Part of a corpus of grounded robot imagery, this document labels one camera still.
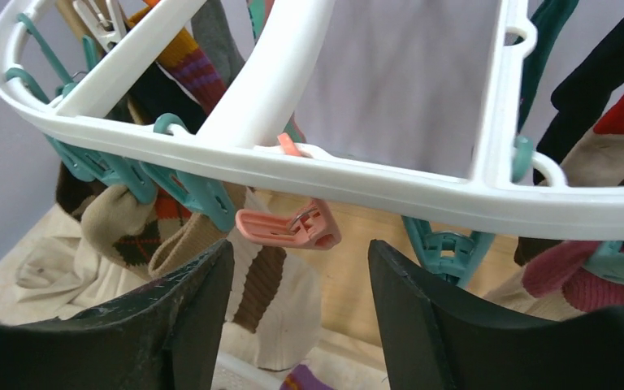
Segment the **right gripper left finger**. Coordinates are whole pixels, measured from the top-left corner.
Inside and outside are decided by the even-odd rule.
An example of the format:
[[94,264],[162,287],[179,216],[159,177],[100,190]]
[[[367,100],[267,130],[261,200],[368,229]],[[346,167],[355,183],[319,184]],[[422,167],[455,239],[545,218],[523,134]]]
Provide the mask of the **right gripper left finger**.
[[159,279],[67,320],[0,323],[0,389],[207,389],[234,271],[219,240]]

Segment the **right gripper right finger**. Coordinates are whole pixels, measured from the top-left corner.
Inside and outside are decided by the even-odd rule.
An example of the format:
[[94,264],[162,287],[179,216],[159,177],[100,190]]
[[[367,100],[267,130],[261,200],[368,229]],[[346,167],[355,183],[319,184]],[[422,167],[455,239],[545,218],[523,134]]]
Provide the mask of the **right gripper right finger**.
[[624,389],[624,306],[554,322],[493,304],[383,240],[370,282],[393,389]]

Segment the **maroon striped sock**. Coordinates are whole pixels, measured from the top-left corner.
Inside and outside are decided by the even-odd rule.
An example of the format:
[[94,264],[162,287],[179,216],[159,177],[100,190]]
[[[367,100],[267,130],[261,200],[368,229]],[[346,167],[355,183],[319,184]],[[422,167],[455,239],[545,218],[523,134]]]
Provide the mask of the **maroon striped sock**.
[[318,379],[308,366],[300,364],[287,374],[279,390],[332,390],[332,387]]

